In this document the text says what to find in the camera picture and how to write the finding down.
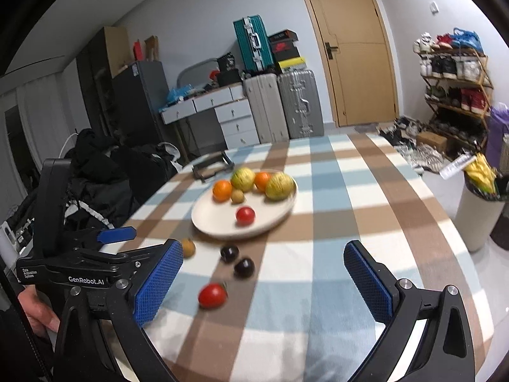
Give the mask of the person's left hand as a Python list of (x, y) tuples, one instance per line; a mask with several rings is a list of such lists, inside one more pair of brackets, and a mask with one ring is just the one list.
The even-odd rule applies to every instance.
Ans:
[(45, 336), (47, 330), (54, 333), (59, 331), (60, 321), (58, 316), (39, 298), (35, 286), (27, 286), (20, 292), (18, 301), (37, 336)]

